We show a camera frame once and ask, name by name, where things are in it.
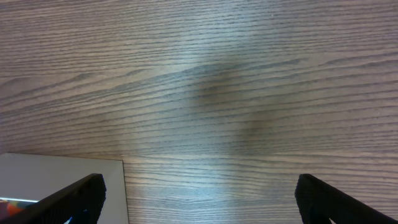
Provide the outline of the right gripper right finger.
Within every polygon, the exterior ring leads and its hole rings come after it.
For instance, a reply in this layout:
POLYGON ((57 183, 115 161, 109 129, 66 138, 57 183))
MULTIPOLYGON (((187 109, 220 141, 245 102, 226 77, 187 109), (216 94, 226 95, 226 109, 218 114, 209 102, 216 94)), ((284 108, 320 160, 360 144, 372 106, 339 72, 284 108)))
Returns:
POLYGON ((397 224, 310 174, 299 175, 295 199, 304 224, 397 224))

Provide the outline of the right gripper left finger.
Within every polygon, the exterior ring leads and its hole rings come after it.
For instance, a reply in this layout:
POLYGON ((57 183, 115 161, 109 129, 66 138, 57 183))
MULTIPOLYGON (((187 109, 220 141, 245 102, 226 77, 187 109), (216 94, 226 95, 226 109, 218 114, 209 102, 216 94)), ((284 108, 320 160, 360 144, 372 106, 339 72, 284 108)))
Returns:
POLYGON ((1 224, 97 224, 105 200, 103 176, 90 174, 1 220, 1 224))

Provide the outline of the white box pink interior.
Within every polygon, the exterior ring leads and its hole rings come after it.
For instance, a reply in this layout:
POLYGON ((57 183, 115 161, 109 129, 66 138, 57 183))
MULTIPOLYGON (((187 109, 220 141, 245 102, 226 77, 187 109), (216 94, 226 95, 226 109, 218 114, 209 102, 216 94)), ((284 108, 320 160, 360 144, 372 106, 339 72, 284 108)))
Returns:
POLYGON ((106 200, 98 222, 128 224, 123 162, 107 159, 1 154, 1 198, 36 202, 90 175, 102 174, 106 200))

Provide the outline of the colourful puzzle cube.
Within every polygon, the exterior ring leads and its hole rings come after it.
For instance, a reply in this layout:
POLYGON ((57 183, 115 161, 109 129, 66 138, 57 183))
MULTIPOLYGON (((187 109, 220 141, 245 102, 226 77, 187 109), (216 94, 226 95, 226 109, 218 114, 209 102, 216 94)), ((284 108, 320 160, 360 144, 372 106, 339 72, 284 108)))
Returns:
POLYGON ((1 199, 0 220, 11 217, 33 204, 35 204, 35 201, 1 199))

